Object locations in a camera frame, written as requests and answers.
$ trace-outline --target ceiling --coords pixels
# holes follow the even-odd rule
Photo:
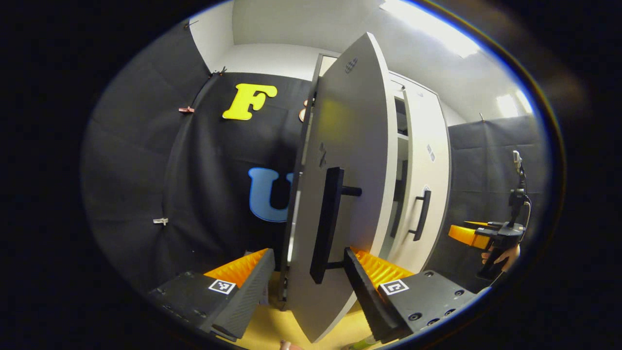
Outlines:
[[[389,70],[437,92],[465,121],[501,118],[496,98],[515,94],[508,70],[490,54],[461,58],[437,39],[382,10],[384,0],[235,0],[237,44],[293,44],[343,52],[372,33]],[[526,114],[516,103],[520,114]]]

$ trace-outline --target black handle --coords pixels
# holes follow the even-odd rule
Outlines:
[[[481,268],[476,276],[483,280],[494,280],[494,278],[497,277],[499,273],[501,273],[501,268],[503,268],[503,265],[505,265],[503,262],[494,263],[494,261],[497,260],[497,258],[501,256],[504,251],[504,249],[494,247],[493,251],[490,252],[490,257],[488,257],[488,259],[486,260],[484,267]]]
[[[423,197],[417,197],[417,199],[422,199],[424,204],[421,207],[421,215],[419,216],[419,223],[417,224],[417,230],[408,230],[408,233],[415,234],[415,237],[412,239],[413,242],[421,239],[421,234],[424,231],[425,218],[427,218],[427,210],[430,207],[430,197],[432,196],[432,191],[425,190]]]
[[[328,262],[330,249],[333,246],[333,236],[335,235],[341,195],[359,197],[363,193],[358,187],[343,185],[343,172],[344,170],[339,167],[328,168],[326,171],[320,222],[317,226],[313,259],[309,269],[311,277],[318,285],[322,283],[326,269],[342,267],[341,262]]]

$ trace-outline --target orange foam pad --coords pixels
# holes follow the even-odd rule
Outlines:
[[[245,257],[233,260],[230,263],[226,263],[212,271],[204,273],[204,275],[218,280],[235,283],[238,288],[242,288],[242,285],[267,250],[268,248],[265,248]]]
[[[356,255],[356,258],[367,273],[367,276],[369,276],[375,289],[378,289],[378,286],[382,283],[414,275],[414,273],[380,259],[379,257],[375,257],[368,252],[354,247],[350,247],[350,249],[352,249]]]
[[[452,225],[449,228],[449,237],[479,249],[486,249],[486,246],[490,241],[490,237],[476,235],[475,229],[468,229],[466,227],[456,225]]]

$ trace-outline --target wooden floor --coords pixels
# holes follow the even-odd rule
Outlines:
[[[322,340],[312,344],[294,318],[291,311],[277,308],[276,288],[278,273],[272,275],[269,284],[270,305],[258,305],[244,336],[235,345],[252,350],[278,350],[279,341],[285,339],[305,350],[340,350],[343,346],[359,341],[371,330],[358,302]],[[378,343],[368,349],[380,348]]]

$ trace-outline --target ceiling light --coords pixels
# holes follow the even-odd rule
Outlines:
[[[386,0],[380,8],[441,41],[448,50],[462,58],[476,54],[480,49],[479,45],[465,34],[411,3]]]
[[[514,99],[509,94],[497,97],[497,105],[499,105],[499,110],[504,117],[510,118],[512,116],[518,116],[518,110],[514,104]]]
[[[516,90],[516,97],[521,102],[522,107],[525,108],[527,114],[532,114],[534,110],[531,108],[531,104],[527,101],[527,97],[521,90]]]

